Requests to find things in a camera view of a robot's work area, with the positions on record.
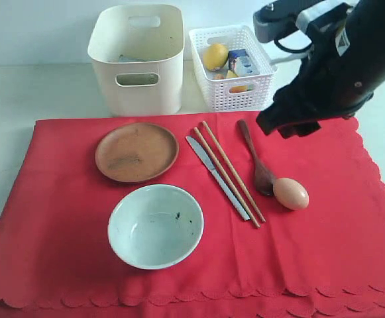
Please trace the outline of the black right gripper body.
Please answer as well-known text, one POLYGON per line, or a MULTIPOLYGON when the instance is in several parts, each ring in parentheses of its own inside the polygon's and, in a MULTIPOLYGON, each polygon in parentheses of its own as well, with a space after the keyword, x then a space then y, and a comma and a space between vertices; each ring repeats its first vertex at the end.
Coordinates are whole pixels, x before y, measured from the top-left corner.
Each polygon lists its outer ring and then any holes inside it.
POLYGON ((311 52, 302 59, 298 75, 273 99, 275 125, 298 125, 353 116, 374 93, 364 86, 359 55, 350 53, 345 28, 334 23, 325 30, 309 23, 311 52))

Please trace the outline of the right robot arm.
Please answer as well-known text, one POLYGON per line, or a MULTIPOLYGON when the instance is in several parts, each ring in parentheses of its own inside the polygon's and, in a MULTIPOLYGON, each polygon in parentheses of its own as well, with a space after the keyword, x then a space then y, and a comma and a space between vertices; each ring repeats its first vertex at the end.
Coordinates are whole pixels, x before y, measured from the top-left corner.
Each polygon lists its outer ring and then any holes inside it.
POLYGON ((273 1, 253 15, 261 43, 303 32, 310 43, 291 49, 297 76, 274 94, 256 122, 264 134, 306 136, 327 119, 348 119, 385 81, 385 1, 273 1))

